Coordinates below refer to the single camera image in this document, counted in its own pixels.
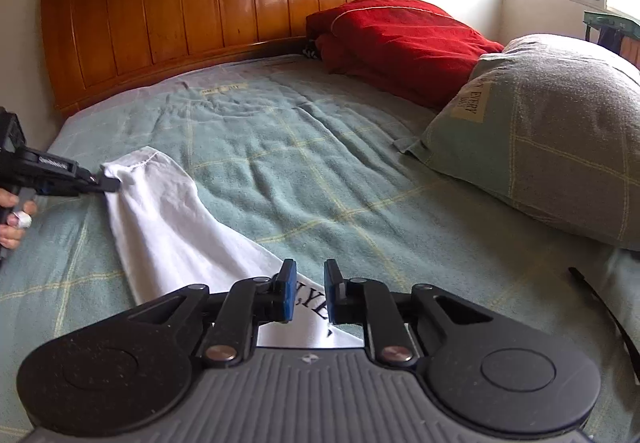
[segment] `metal screw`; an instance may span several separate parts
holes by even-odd
[[[238,352],[231,346],[209,346],[204,354],[214,362],[228,362],[238,356]]]
[[[414,354],[404,346],[387,346],[380,356],[389,363],[403,363],[411,360]]]

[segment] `white garment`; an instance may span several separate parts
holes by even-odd
[[[219,293],[237,280],[279,272],[279,258],[209,214],[194,181],[166,154],[143,147],[104,167],[107,176],[122,181],[120,192],[106,196],[111,230],[137,303],[193,283]],[[322,286],[300,274],[292,322],[260,327],[257,343],[362,346],[359,338],[329,325]]]

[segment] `red blanket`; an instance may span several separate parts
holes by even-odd
[[[444,10],[417,0],[357,0],[306,18],[330,72],[442,109],[483,53],[502,51]]]

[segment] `plaid pillow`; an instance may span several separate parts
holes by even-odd
[[[409,150],[545,223],[640,249],[640,74],[598,45],[529,35],[482,55]]]

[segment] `gray gripper base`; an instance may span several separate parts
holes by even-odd
[[[267,349],[210,369],[160,421],[107,438],[37,428],[24,443],[498,443],[447,418],[413,375],[363,349]],[[592,443],[573,431],[545,443]]]

